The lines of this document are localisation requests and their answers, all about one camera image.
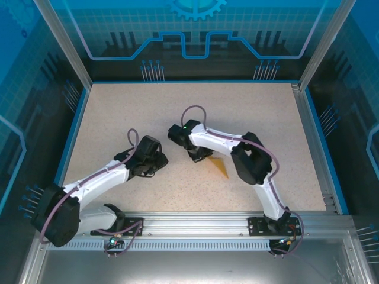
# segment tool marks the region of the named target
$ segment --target work surface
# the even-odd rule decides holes
[[[94,84],[73,149],[65,184],[105,166],[130,145],[127,131],[150,135],[169,163],[153,178],[135,177],[110,189],[89,206],[112,203],[124,211],[261,211],[253,188],[239,179],[231,158],[229,178],[209,160],[194,163],[167,138],[190,105],[207,110],[207,126],[233,134],[255,133],[280,161],[275,177],[293,210],[325,210],[320,186],[289,83]],[[190,110],[188,119],[202,121]]]

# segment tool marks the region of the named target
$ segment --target triangular object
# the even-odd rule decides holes
[[[222,158],[209,157],[208,159],[225,175],[226,178],[229,178]]]

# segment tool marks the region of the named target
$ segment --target glass panel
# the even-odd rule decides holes
[[[377,243],[368,226],[379,226],[378,12],[378,2],[355,3],[309,86],[349,212],[367,228],[364,244]]]
[[[27,188],[54,180],[83,86],[33,1],[0,1],[0,27],[0,275],[16,283],[38,201]]]
[[[297,80],[339,2],[52,0],[93,80],[148,82]]]

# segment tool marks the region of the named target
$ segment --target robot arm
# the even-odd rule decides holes
[[[62,203],[50,221],[45,236],[59,247],[70,241],[76,234],[86,231],[110,228],[112,231],[122,230],[124,214],[115,206],[105,204],[97,209],[85,209],[85,207],[114,186],[127,182],[135,176],[152,176],[168,164],[166,156],[162,153],[160,142],[152,137],[144,136],[133,156],[120,164],[129,156],[131,150],[128,149],[116,155],[105,167],[96,171],[103,170],[104,173],[91,179],[86,177],[62,187],[55,184],[48,186],[32,215],[32,225],[41,231],[54,206],[68,192],[88,179]]]
[[[221,138],[214,134],[230,138]],[[278,231],[284,219],[287,220],[290,217],[280,207],[269,184],[268,176],[272,170],[270,165],[271,157],[250,144],[235,140],[236,138],[242,138],[263,146],[254,133],[248,132],[246,135],[223,133],[211,128],[205,129],[204,125],[199,121],[189,120],[183,127],[174,124],[168,131],[168,138],[184,147],[194,162],[199,162],[211,156],[214,151],[231,157],[239,177],[244,182],[253,185],[272,231]],[[275,185],[272,185],[280,200]]]

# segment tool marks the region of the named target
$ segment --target purple cable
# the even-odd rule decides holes
[[[124,233],[124,232],[129,231],[129,230],[133,229],[133,228],[134,228],[135,226],[137,226],[137,225],[138,225],[138,228],[137,228],[136,232],[134,233],[133,238],[130,240],[129,244],[127,245],[127,247],[126,247],[121,253],[118,253],[118,254],[115,253],[115,254],[114,254],[114,256],[117,257],[117,256],[120,256],[120,255],[126,253],[126,252],[128,251],[128,249],[131,247],[131,245],[132,245],[133,242],[134,242],[134,239],[137,237],[138,232],[139,232],[139,230],[140,230],[141,227],[142,227],[142,221],[138,221],[138,222],[136,222],[135,224],[131,225],[130,227],[128,227],[128,228],[126,228],[126,229],[123,229],[122,231],[120,231],[120,232],[116,232],[116,233],[109,233],[109,232],[106,232],[106,231],[103,231],[103,230],[97,230],[97,231],[100,232],[100,233],[102,233],[102,234],[105,234],[105,235],[117,235],[117,234],[122,234],[122,233]],[[108,251],[108,246],[109,246],[109,243],[107,243],[107,244],[105,245],[104,252],[107,253],[107,254],[110,256],[110,255],[112,255],[112,254],[109,253],[109,251]]]
[[[41,230],[41,234],[40,234],[40,242],[42,244],[48,244],[50,241],[45,241],[43,238],[45,236],[45,233],[46,233],[46,230],[47,230],[47,227],[49,226],[54,214],[58,211],[59,207],[62,205],[62,203],[64,203],[64,201],[66,201],[68,199],[68,197],[71,196],[71,194],[73,194],[75,191],[78,191],[79,188],[81,186],[83,186],[84,184],[86,184],[87,182],[89,182],[91,179],[103,174],[103,173],[106,173],[107,171],[110,171],[110,170],[113,170],[115,169],[116,167],[119,167],[121,166],[123,163],[129,161],[131,159],[131,157],[133,156],[133,154],[136,152],[136,149],[137,149],[137,145],[139,143],[139,136],[138,136],[138,132],[137,130],[135,130],[134,128],[131,128],[128,130],[128,133],[127,133],[127,137],[128,137],[128,140],[130,141],[130,133],[131,132],[134,132],[136,134],[136,143],[134,144],[134,148],[133,150],[131,151],[131,153],[129,154],[129,156],[126,157],[126,159],[124,159],[122,162],[119,162],[117,164],[115,164],[114,166],[111,166],[107,169],[104,169],[104,170],[100,170],[99,172],[96,172],[94,173],[93,175],[90,175],[88,178],[82,180],[77,186],[75,186],[73,189],[71,189],[60,201],[58,201],[58,203],[54,206],[54,208],[52,209],[52,211],[50,212],[49,216],[46,218],[46,222],[45,224],[43,225],[42,227],[42,230]]]
[[[213,135],[213,136],[216,136],[218,138],[222,138],[222,139],[230,139],[229,136],[225,136],[225,135],[222,135],[222,134],[219,134],[219,133],[214,133],[213,131],[209,130],[209,128],[207,128],[206,126],[206,122],[207,122],[207,111],[201,106],[201,105],[191,105],[189,106],[188,108],[186,108],[182,114],[182,117],[181,117],[181,125],[183,127],[184,123],[183,123],[183,119],[184,119],[184,115],[187,113],[187,111],[189,111],[191,108],[199,108],[203,111],[204,113],[204,120],[203,120],[203,125],[204,125],[204,128],[206,131],[208,131],[209,134]],[[251,142],[249,140],[246,140],[246,139],[242,139],[242,138],[232,138],[233,140],[235,141],[239,141],[239,142],[243,142],[243,143],[246,143],[246,144],[250,144],[262,151],[264,151],[265,153],[267,153],[272,159],[273,161],[275,162],[275,170],[274,172],[268,176],[268,183],[270,185],[270,188],[271,188],[271,191],[272,193],[274,194],[274,197],[276,199],[276,201],[278,202],[280,208],[282,208],[284,211],[290,213],[290,214],[294,214],[300,221],[300,224],[301,224],[301,228],[303,229],[303,233],[301,234],[300,236],[300,239],[297,243],[297,245],[291,250],[289,251],[288,253],[286,254],[292,254],[293,252],[295,252],[297,250],[297,248],[299,247],[299,245],[301,244],[301,242],[303,241],[303,238],[304,238],[304,222],[303,222],[303,219],[302,217],[296,213],[296,212],[293,212],[293,211],[290,211],[289,209],[287,209],[286,207],[283,206],[283,204],[281,203],[281,201],[279,200],[279,197],[277,195],[277,193],[275,192],[275,189],[274,189],[274,185],[272,184],[272,178],[279,172],[279,161],[278,159],[274,156],[274,154],[272,154],[269,150],[267,150],[265,147],[257,144],[257,143],[254,143],[254,142]]]

